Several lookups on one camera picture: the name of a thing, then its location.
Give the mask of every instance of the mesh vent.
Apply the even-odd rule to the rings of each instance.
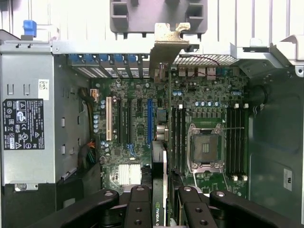
[[[201,65],[201,66],[230,66],[237,62],[237,59],[229,55],[195,55],[183,57],[179,55],[173,62],[174,65]]]

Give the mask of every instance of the motherboard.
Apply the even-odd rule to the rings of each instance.
[[[140,184],[151,142],[166,140],[170,168],[184,184],[247,197],[246,85],[237,67],[172,68],[163,83],[92,80],[102,188],[122,193]]]

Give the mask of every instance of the white label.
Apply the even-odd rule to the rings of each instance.
[[[39,79],[38,81],[38,98],[45,101],[49,100],[49,80]]]
[[[293,185],[293,172],[284,169],[284,188],[292,191],[292,185]]]

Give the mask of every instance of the gold connector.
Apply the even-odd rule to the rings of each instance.
[[[112,140],[112,97],[107,97],[105,100],[106,106],[106,139]]]

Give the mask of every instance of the power supply label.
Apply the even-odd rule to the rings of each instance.
[[[5,150],[44,150],[43,99],[7,99],[2,114]]]

